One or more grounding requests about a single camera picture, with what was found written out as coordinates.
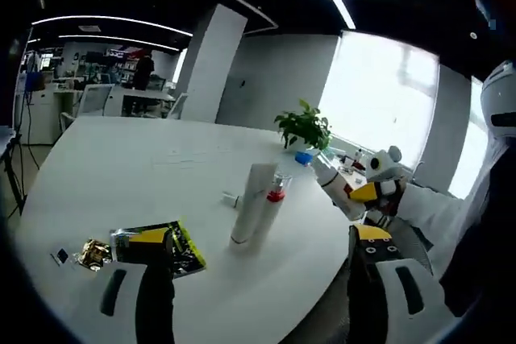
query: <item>bright window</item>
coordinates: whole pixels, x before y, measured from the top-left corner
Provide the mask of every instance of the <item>bright window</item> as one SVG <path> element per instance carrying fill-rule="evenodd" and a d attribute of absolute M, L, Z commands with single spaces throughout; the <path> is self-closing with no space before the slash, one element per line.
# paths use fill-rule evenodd
<path fill-rule="evenodd" d="M 40 70 L 43 68 L 47 68 L 50 66 L 50 60 L 52 59 L 52 53 L 51 54 L 42 54 L 41 55 L 41 64 L 40 64 Z"/>
<path fill-rule="evenodd" d="M 437 56 L 391 39 L 346 32 L 319 109 L 332 131 L 370 151 L 397 145 L 414 168 L 427 141 L 437 92 Z"/>
<path fill-rule="evenodd" d="M 489 140 L 487 126 L 481 108 L 482 83 L 476 78 L 471 85 L 471 110 L 466 131 L 466 139 L 460 154 L 459 164 L 451 180 L 449 192 L 464 199 L 473 186 L 484 162 Z"/>

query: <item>red cap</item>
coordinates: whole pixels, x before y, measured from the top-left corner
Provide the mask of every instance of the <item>red cap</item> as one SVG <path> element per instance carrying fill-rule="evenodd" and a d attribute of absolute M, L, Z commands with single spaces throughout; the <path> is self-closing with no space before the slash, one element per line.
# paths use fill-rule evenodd
<path fill-rule="evenodd" d="M 285 191 L 270 191 L 267 194 L 267 200 L 271 201 L 272 203 L 277 203 L 278 201 L 282 201 L 285 197 Z"/>

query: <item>white bottle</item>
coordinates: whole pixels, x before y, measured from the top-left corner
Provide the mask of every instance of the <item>white bottle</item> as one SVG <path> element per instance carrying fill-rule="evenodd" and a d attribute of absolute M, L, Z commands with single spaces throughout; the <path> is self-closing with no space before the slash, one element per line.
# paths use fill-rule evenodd
<path fill-rule="evenodd" d="M 346 218 L 352 222 L 361 219 L 366 210 L 365 205 L 349 199 L 347 191 L 351 187 L 347 183 L 346 178 L 322 155 L 314 157 L 311 165 L 317 176 L 317 182 L 330 199 L 342 210 Z"/>
<path fill-rule="evenodd" d="M 258 220 L 255 232 L 249 241 L 249 245 L 253 250 L 259 250 L 263 246 L 268 232 L 271 230 L 274 220 L 283 204 L 285 191 L 291 178 L 291 176 L 281 175 L 280 173 L 277 173 L 274 176 L 274 181 L 265 199 L 260 219 Z"/>
<path fill-rule="evenodd" d="M 253 164 L 243 193 L 242 207 L 236 218 L 231 242 L 246 243 L 255 231 L 256 223 L 264 205 L 267 189 L 273 181 L 277 164 Z"/>
<path fill-rule="evenodd" d="M 362 157 L 362 148 L 358 148 L 355 152 L 355 161 L 359 162 Z"/>

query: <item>office chair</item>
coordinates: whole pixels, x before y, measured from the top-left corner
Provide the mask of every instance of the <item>office chair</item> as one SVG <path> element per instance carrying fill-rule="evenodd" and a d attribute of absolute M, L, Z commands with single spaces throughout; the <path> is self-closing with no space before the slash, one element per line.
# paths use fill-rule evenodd
<path fill-rule="evenodd" d="M 77 116 L 61 112 L 60 126 L 63 133 L 75 119 L 79 116 L 103 116 L 106 107 L 107 98 L 109 97 L 114 84 L 109 85 L 87 85 L 81 96 Z"/>
<path fill-rule="evenodd" d="M 181 113 L 183 111 L 183 106 L 185 106 L 185 101 L 187 97 L 188 93 L 181 93 L 179 95 L 176 102 L 174 102 L 174 105 L 172 105 L 169 114 L 167 114 L 167 118 L 170 118 L 172 120 L 181 120 Z"/>

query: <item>green leaves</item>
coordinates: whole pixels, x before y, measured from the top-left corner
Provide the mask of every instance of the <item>green leaves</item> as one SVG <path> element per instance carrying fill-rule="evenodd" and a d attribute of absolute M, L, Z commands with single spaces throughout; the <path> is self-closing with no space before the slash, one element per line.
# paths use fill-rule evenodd
<path fill-rule="evenodd" d="M 310 105 L 308 105 L 308 102 L 306 102 L 305 100 L 303 100 L 302 98 L 299 98 L 299 105 L 301 105 L 301 107 L 304 109 L 304 110 L 310 110 Z"/>
<path fill-rule="evenodd" d="M 318 114 L 321 111 L 312 108 L 305 100 L 300 99 L 299 105 L 303 108 L 301 114 L 283 112 L 274 118 L 274 122 L 278 122 L 279 129 L 283 132 L 285 148 L 294 144 L 299 138 L 304 139 L 305 143 L 312 147 L 321 150 L 326 148 L 330 142 L 328 120 L 320 118 Z"/>

